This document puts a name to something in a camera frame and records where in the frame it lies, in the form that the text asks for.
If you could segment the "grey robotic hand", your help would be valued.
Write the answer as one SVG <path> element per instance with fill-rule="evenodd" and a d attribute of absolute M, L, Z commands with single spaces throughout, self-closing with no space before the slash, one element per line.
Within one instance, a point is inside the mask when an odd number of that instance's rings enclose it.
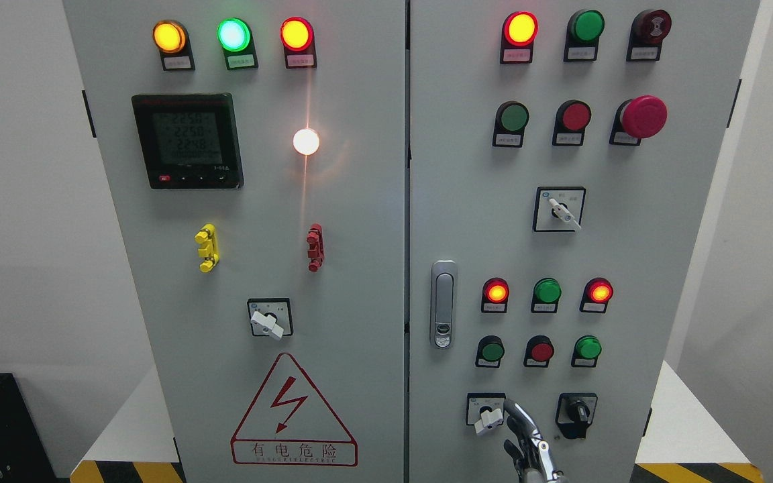
<path fill-rule="evenodd" d="M 511 398 L 504 400 L 506 423 L 518 444 L 505 440 L 503 447 L 513 459 L 519 482 L 567 482 L 553 462 L 549 443 L 542 437 L 533 418 Z"/>

